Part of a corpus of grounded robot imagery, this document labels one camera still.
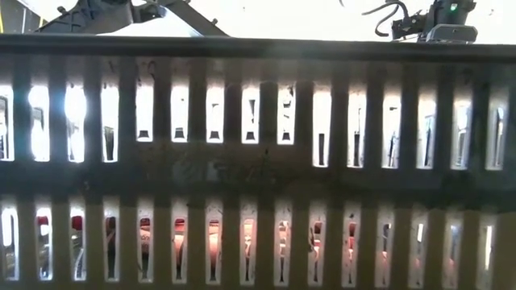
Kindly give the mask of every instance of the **rectangular opening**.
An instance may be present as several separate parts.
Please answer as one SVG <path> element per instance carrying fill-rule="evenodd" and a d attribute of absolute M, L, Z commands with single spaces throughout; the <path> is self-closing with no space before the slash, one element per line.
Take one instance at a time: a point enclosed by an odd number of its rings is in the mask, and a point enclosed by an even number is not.
<path fill-rule="evenodd" d="M 219 228 L 218 221 L 212 220 L 210 221 L 210 226 L 208 229 L 209 235 L 209 243 L 210 243 L 210 282 L 219 282 L 217 275 L 217 266 L 218 266 L 218 237 L 219 237 Z"/>
<path fill-rule="evenodd" d="M 260 129 L 260 89 L 248 86 L 242 92 L 242 144 L 258 144 Z"/>
<path fill-rule="evenodd" d="M 491 266 L 491 250 L 493 242 L 493 226 L 485 227 L 485 262 L 484 270 L 488 271 Z"/>
<path fill-rule="evenodd" d="M 15 159 L 13 120 L 13 89 L 10 86 L 0 86 L 0 160 Z"/>
<path fill-rule="evenodd" d="M 244 281 L 250 282 L 251 281 L 251 244 L 252 244 L 252 231 L 254 226 L 254 220 L 252 219 L 246 219 L 243 221 L 243 243 L 244 243 L 244 250 L 243 255 L 245 257 L 245 274 L 244 274 Z"/>
<path fill-rule="evenodd" d="M 418 169 L 432 169 L 434 165 L 435 145 L 435 87 L 423 87 L 419 94 L 418 103 Z"/>
<path fill-rule="evenodd" d="M 186 143 L 188 141 L 188 85 L 174 85 L 172 87 L 170 106 L 172 142 Z"/>
<path fill-rule="evenodd" d="M 489 105 L 486 169 L 502 170 L 506 142 L 507 104 L 497 100 Z"/>
<path fill-rule="evenodd" d="M 397 168 L 400 151 L 401 98 L 386 97 L 383 105 L 383 168 Z"/>
<path fill-rule="evenodd" d="M 450 245 L 450 266 L 454 267 L 457 262 L 458 254 L 459 254 L 459 242 L 460 242 L 460 228 L 458 226 L 452 225 L 450 226 L 450 235 L 451 235 L 451 245 Z"/>
<path fill-rule="evenodd" d="M 206 141 L 224 142 L 224 87 L 212 84 L 206 92 Z"/>
<path fill-rule="evenodd" d="M 102 160 L 116 162 L 119 156 L 119 90 L 116 87 L 104 87 L 101 106 Z"/>
<path fill-rule="evenodd" d="M 279 89 L 277 99 L 277 143 L 293 145 L 296 122 L 296 94 L 293 85 Z"/>
<path fill-rule="evenodd" d="M 70 86 L 64 98 L 64 111 L 68 127 L 68 156 L 71 162 L 83 162 L 85 152 L 84 120 L 86 116 L 86 97 L 84 91 Z"/>
<path fill-rule="evenodd" d="M 19 279 L 19 228 L 16 208 L 2 209 L 2 237 L 5 280 Z"/>
<path fill-rule="evenodd" d="M 285 259 L 289 258 L 289 252 L 287 250 L 287 246 L 290 241 L 289 237 L 289 222 L 282 221 L 278 226 L 278 232 L 280 236 L 280 282 L 284 283 L 288 277 L 285 277 Z"/>
<path fill-rule="evenodd" d="M 141 278 L 140 281 L 148 282 L 152 280 L 152 270 L 149 269 L 152 261 L 152 220 L 148 217 L 139 220 L 139 237 L 141 246 L 141 256 L 139 257 Z"/>
<path fill-rule="evenodd" d="M 50 160 L 50 131 L 48 129 L 48 88 L 32 87 L 29 93 L 31 104 L 31 149 L 34 160 L 47 162 Z"/>
<path fill-rule="evenodd" d="M 310 249 L 315 253 L 314 257 L 314 271 L 313 276 L 311 277 L 312 281 L 317 283 L 319 282 L 318 277 L 318 268 L 319 268 L 319 250 L 321 247 L 321 233 L 323 231 L 323 223 L 315 222 L 314 227 L 310 228 Z"/>
<path fill-rule="evenodd" d="M 152 142 L 152 118 L 154 115 L 154 88 L 138 85 L 136 90 L 136 140 Z"/>
<path fill-rule="evenodd" d="M 320 89 L 315 92 L 313 115 L 312 164 L 317 168 L 326 168 L 330 154 L 330 89 Z"/>
<path fill-rule="evenodd" d="M 86 279 L 86 253 L 85 253 L 85 212 L 84 208 L 72 207 L 70 209 L 70 233 L 72 243 L 72 279 L 84 281 Z"/>
<path fill-rule="evenodd" d="M 175 267 L 176 267 L 176 281 L 182 281 L 183 276 L 183 259 L 185 259 L 183 252 L 183 242 L 185 241 L 185 219 L 178 218 L 174 221 L 174 252 L 175 252 Z"/>
<path fill-rule="evenodd" d="M 468 167 L 468 153 L 471 136 L 471 102 L 456 101 L 453 112 L 451 168 L 464 170 Z"/>
<path fill-rule="evenodd" d="M 108 281 L 118 281 L 119 280 L 119 265 L 118 265 L 118 257 L 117 257 L 117 218 L 116 217 L 106 217 L 106 279 Z"/>
<path fill-rule="evenodd" d="M 41 207 L 36 211 L 37 238 L 36 249 L 40 280 L 51 280 L 53 270 L 52 253 L 52 215 L 49 207 Z"/>
<path fill-rule="evenodd" d="M 366 88 L 354 85 L 349 90 L 347 111 L 347 166 L 362 168 L 364 166 L 364 137 L 366 115 Z"/>
<path fill-rule="evenodd" d="M 341 284 L 344 288 L 353 288 L 356 286 L 360 208 L 358 205 L 348 204 L 344 212 Z"/>

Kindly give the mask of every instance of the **industrial equipment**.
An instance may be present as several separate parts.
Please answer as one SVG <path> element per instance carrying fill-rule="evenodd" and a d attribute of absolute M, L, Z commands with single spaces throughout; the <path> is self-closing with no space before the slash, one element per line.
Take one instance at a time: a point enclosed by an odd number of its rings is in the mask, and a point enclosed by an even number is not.
<path fill-rule="evenodd" d="M 142 1 L 134 6 L 131 0 L 79 0 L 70 11 L 58 8 L 61 16 L 36 33 L 105 34 L 133 23 L 153 19 L 170 19 L 169 31 L 181 31 L 175 36 L 227 36 L 182 0 Z"/>
<path fill-rule="evenodd" d="M 393 39 L 405 38 L 408 35 L 417 35 L 418 42 L 445 42 L 471 44 L 475 42 L 477 31 L 475 27 L 466 26 L 468 13 L 475 9 L 474 0 L 434 0 L 426 14 L 421 11 L 410 16 L 404 2 L 398 0 L 386 0 L 386 4 L 362 15 L 396 6 L 394 11 L 385 16 L 376 27 L 376 34 L 387 37 L 389 34 L 378 31 L 378 27 L 394 16 L 401 7 L 403 19 L 395 20 L 392 24 Z"/>

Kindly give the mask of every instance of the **dark metal panel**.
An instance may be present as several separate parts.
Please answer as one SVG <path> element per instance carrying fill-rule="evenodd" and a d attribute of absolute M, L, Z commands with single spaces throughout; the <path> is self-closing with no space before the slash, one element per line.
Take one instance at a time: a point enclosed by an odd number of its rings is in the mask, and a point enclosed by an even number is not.
<path fill-rule="evenodd" d="M 206 60 L 191 60 L 189 83 L 189 140 L 206 141 Z"/>
<path fill-rule="evenodd" d="M 511 45 L 434 45 L 287 39 L 0 35 L 0 53 L 209 56 L 365 61 L 516 62 Z"/>
<path fill-rule="evenodd" d="M 402 77 L 402 123 L 400 124 L 399 168 L 416 168 L 418 155 L 419 75 L 417 67 L 406 65 Z"/>
<path fill-rule="evenodd" d="M 378 63 L 370 64 L 367 70 L 364 169 L 377 171 L 381 167 L 382 118 L 387 70 L 384 64 Z"/>
<path fill-rule="evenodd" d="M 331 131 L 329 166 L 335 172 L 347 167 L 347 114 L 351 65 L 333 64 L 331 92 Z"/>

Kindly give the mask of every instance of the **red object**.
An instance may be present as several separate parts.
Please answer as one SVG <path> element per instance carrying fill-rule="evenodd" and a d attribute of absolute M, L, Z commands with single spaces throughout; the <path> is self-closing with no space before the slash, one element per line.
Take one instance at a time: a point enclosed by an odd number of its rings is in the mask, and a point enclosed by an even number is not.
<path fill-rule="evenodd" d="M 82 217 L 81 216 L 72 217 L 72 229 L 82 230 Z"/>
<path fill-rule="evenodd" d="M 36 222 L 38 223 L 38 226 L 48 226 L 48 217 L 36 217 Z"/>

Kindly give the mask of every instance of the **metal part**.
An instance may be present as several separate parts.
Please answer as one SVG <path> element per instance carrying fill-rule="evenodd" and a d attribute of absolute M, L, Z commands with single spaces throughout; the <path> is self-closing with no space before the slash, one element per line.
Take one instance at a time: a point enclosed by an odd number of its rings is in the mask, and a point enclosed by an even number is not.
<path fill-rule="evenodd" d="M 439 24 L 427 35 L 428 43 L 472 44 L 478 31 L 466 25 Z"/>
<path fill-rule="evenodd" d="M 147 1 L 143 5 L 133 6 L 130 0 L 79 0 L 70 11 L 60 8 L 62 15 L 36 32 L 105 34 L 133 23 L 168 18 L 172 20 L 170 30 L 191 31 L 190 36 L 227 36 L 183 1 Z"/>
<path fill-rule="evenodd" d="M 156 64 L 152 71 L 154 78 L 148 71 L 151 62 Z M 15 159 L 0 162 L 0 193 L 2 198 L 6 195 L 0 203 L 3 208 L 16 209 L 16 220 L 19 221 L 16 224 L 20 224 L 19 237 L 12 238 L 18 241 L 14 251 L 17 256 L 12 257 L 13 251 L 9 250 L 6 251 L 6 259 L 10 263 L 16 259 L 21 261 L 18 263 L 19 279 L 0 280 L 0 286 L 41 288 L 35 270 L 39 252 L 35 249 L 37 236 L 34 217 L 35 199 L 43 195 L 51 197 L 49 207 L 52 225 L 55 225 L 52 229 L 54 249 L 63 249 L 52 254 L 54 275 L 52 280 L 45 281 L 46 288 L 79 289 L 89 285 L 135 290 L 177 288 L 177 283 L 173 282 L 175 276 L 171 277 L 175 266 L 174 259 L 171 259 L 175 248 L 171 238 L 177 241 L 177 235 L 171 234 L 171 225 L 176 223 L 174 217 L 185 218 L 185 232 L 182 234 L 185 234 L 185 251 L 188 250 L 184 257 L 188 261 L 188 275 L 183 276 L 184 288 L 203 288 L 206 273 L 210 274 L 210 271 L 206 271 L 202 265 L 210 265 L 206 260 L 211 257 L 204 255 L 206 250 L 199 252 L 197 249 L 210 249 L 211 244 L 206 242 L 210 241 L 206 234 L 210 233 L 210 227 L 206 225 L 214 220 L 206 213 L 217 214 L 215 221 L 220 225 L 221 233 L 224 233 L 223 240 L 219 239 L 219 260 L 223 261 L 220 265 L 222 273 L 226 274 L 223 274 L 220 288 L 248 288 L 240 287 L 238 280 L 238 273 L 242 273 L 237 268 L 238 257 L 243 252 L 239 249 L 244 241 L 239 233 L 245 228 L 241 224 L 243 215 L 239 202 L 254 198 L 256 208 L 253 207 L 252 212 L 256 216 L 253 218 L 259 226 L 253 227 L 256 234 L 252 235 L 252 239 L 261 245 L 268 242 L 268 246 L 256 248 L 256 285 L 266 285 L 265 289 L 274 288 L 275 272 L 271 271 L 271 264 L 279 265 L 280 260 L 287 260 L 287 255 L 290 269 L 285 277 L 291 279 L 289 284 L 285 284 L 285 289 L 299 289 L 299 285 L 307 287 L 306 278 L 310 271 L 307 261 L 313 259 L 315 252 L 309 253 L 307 244 L 309 228 L 315 226 L 314 223 L 309 224 L 310 221 L 323 223 L 319 237 L 315 236 L 317 232 L 314 230 L 314 239 L 320 238 L 322 241 L 323 233 L 326 233 L 325 251 L 322 251 L 322 242 L 318 245 L 324 262 L 314 270 L 319 272 L 324 269 L 324 275 L 318 275 L 318 280 L 322 281 L 318 287 L 322 290 L 335 289 L 342 278 L 347 281 L 343 271 L 335 271 L 335 267 L 349 261 L 349 257 L 352 257 L 353 263 L 360 265 L 354 268 L 356 271 L 352 271 L 353 279 L 356 278 L 359 285 L 353 287 L 375 288 L 373 281 L 377 280 L 376 273 L 379 272 L 372 265 L 372 261 L 377 260 L 375 256 L 382 260 L 382 250 L 385 249 L 385 252 L 389 252 L 385 256 L 393 265 L 407 265 L 407 257 L 412 256 L 410 248 L 413 248 L 408 237 L 417 242 L 416 234 L 411 232 L 417 232 L 412 229 L 417 229 L 419 224 L 424 224 L 425 228 L 425 234 L 420 239 L 424 245 L 431 246 L 420 247 L 424 251 L 421 254 L 429 259 L 421 260 L 425 267 L 420 272 L 425 279 L 424 282 L 418 280 L 418 286 L 424 283 L 424 288 L 442 288 L 443 272 L 434 269 L 443 268 L 443 258 L 447 258 L 443 253 L 448 253 L 449 248 L 444 249 L 447 243 L 443 241 L 448 239 L 443 239 L 443 235 L 449 235 L 451 226 L 461 226 L 460 241 L 464 242 L 460 244 L 466 246 L 461 246 L 460 251 L 454 250 L 452 256 L 463 266 L 450 272 L 460 273 L 457 289 L 468 288 L 474 283 L 476 275 L 463 273 L 473 272 L 475 267 L 463 261 L 468 261 L 470 257 L 475 259 L 481 248 L 471 245 L 485 244 L 481 244 L 479 238 L 483 230 L 479 221 L 484 221 L 481 209 L 487 205 L 495 206 L 495 213 L 500 213 L 496 216 L 498 219 L 490 223 L 496 226 L 493 236 L 497 238 L 496 246 L 492 249 L 496 262 L 492 263 L 489 272 L 493 274 L 492 288 L 508 289 L 514 279 L 513 273 L 506 269 L 514 269 L 516 261 L 503 257 L 514 249 L 516 243 L 516 217 L 511 213 L 516 209 L 516 164 L 513 154 L 501 154 L 503 169 L 486 168 L 485 136 L 489 129 L 485 121 L 489 119 L 489 106 L 485 104 L 493 96 L 497 97 L 498 92 L 513 103 L 516 97 L 514 62 L 516 48 L 511 46 L 0 36 L 0 82 L 12 87 L 16 100 L 12 105 L 15 112 Z M 188 98 L 186 143 L 171 140 L 170 118 L 173 110 L 177 109 L 171 106 L 171 94 L 177 92 L 174 85 L 183 85 L 180 80 L 187 80 L 185 88 L 179 90 Z M 100 108 L 104 81 L 112 81 L 120 96 L 120 146 L 116 163 L 102 162 Z M 31 153 L 31 123 L 28 117 L 31 105 L 27 101 L 27 93 L 36 83 L 47 85 L 50 95 L 51 157 L 49 162 L 44 163 L 35 162 Z M 153 89 L 154 139 L 151 143 L 139 143 L 135 139 L 135 88 L 139 83 L 150 84 Z M 260 97 L 260 108 L 257 110 L 260 115 L 257 139 L 260 141 L 249 145 L 243 144 L 241 139 L 242 96 L 243 90 L 255 83 L 258 85 L 253 92 Z M 84 92 L 89 109 L 85 116 L 85 162 L 79 164 L 68 160 L 66 118 L 62 114 L 66 88 L 70 84 Z M 209 129 L 206 97 L 213 84 L 220 85 L 217 92 L 224 99 L 222 144 L 206 141 L 206 131 Z M 391 85 L 399 88 L 397 95 L 402 102 L 399 168 L 381 166 L 381 142 L 377 142 L 382 139 L 383 104 L 386 93 L 390 93 L 386 92 L 386 88 Z M 466 85 L 471 85 L 469 96 L 472 96 L 475 108 L 475 114 L 471 115 L 471 132 L 474 135 L 468 144 L 471 150 L 465 154 L 469 160 L 466 168 L 455 170 L 451 168 L 450 154 L 454 93 L 455 88 Z M 348 138 L 352 139 L 354 133 L 352 130 L 348 134 L 350 126 L 347 120 L 351 116 L 348 107 L 357 86 L 362 88 L 359 93 L 367 98 L 367 106 L 360 115 L 366 119 L 367 126 L 359 128 L 366 140 L 362 168 L 347 165 L 347 155 L 352 153 L 346 150 L 348 141 L 352 141 Z M 422 170 L 415 165 L 415 146 L 418 142 L 416 126 L 418 100 L 421 97 L 419 92 L 425 89 L 426 93 L 427 88 L 435 88 L 431 94 L 435 97 L 439 113 L 435 115 L 433 130 L 435 149 L 431 155 L 432 169 Z M 277 142 L 278 128 L 281 135 L 277 116 L 278 96 L 280 92 L 290 94 L 290 91 L 295 96 L 295 106 L 292 106 L 295 134 L 292 135 L 293 144 L 285 146 Z M 320 94 L 331 97 L 331 113 L 323 113 L 331 118 L 328 168 L 316 168 L 312 159 L 313 144 L 318 139 L 313 125 L 316 118 L 323 115 L 313 110 L 314 96 Z M 508 107 L 503 118 L 510 115 L 512 109 Z M 511 152 L 516 144 L 516 127 L 512 122 L 505 122 L 504 125 L 506 150 Z M 83 243 L 85 250 L 81 251 L 81 243 L 75 242 L 74 245 L 77 245 L 71 253 L 67 246 L 71 238 L 70 199 L 76 195 L 84 199 L 86 243 Z M 110 252 L 106 250 L 108 245 L 103 240 L 107 234 L 102 226 L 103 217 L 106 216 L 103 202 L 115 197 L 120 201 L 116 216 L 121 225 L 116 232 L 120 242 L 116 256 L 121 275 L 116 281 L 106 281 L 106 261 L 110 261 L 107 257 Z M 152 198 L 151 234 L 156 237 L 152 239 L 152 265 L 156 271 L 153 280 L 145 283 L 139 280 L 137 255 L 140 198 Z M 172 198 L 184 199 L 184 208 L 188 213 L 179 215 L 180 211 L 173 207 Z M 215 198 L 220 200 L 220 206 L 209 207 L 210 199 Z M 281 199 L 287 201 L 279 206 L 277 204 L 280 203 L 276 201 Z M 316 214 L 311 213 L 311 205 L 315 202 L 323 203 L 328 208 L 318 220 L 314 220 Z M 388 210 L 381 209 L 380 206 L 386 202 L 394 206 Z M 416 205 L 422 206 L 424 218 L 412 218 L 412 208 Z M 453 219 L 448 218 L 451 215 L 447 214 L 447 209 L 453 205 L 464 209 L 460 212 L 464 213 L 464 218 L 459 220 L 455 215 Z M 388 225 L 389 237 L 383 239 L 382 229 L 385 225 Z M 283 242 L 287 238 L 291 241 L 288 246 L 287 242 Z M 350 241 L 352 248 L 343 248 Z M 384 241 L 389 245 L 381 246 Z M 288 250 L 282 251 L 281 244 Z M 349 250 L 359 254 L 351 255 Z M 85 266 L 87 275 L 84 283 L 78 283 L 70 279 L 70 261 L 71 256 L 78 260 L 82 255 L 86 257 L 82 267 Z M 414 263 L 419 264 L 419 260 L 410 262 L 409 266 L 413 267 Z M 77 265 L 77 271 L 81 271 L 82 267 Z M 407 268 L 396 268 L 396 271 L 390 272 L 390 288 L 406 287 Z"/>

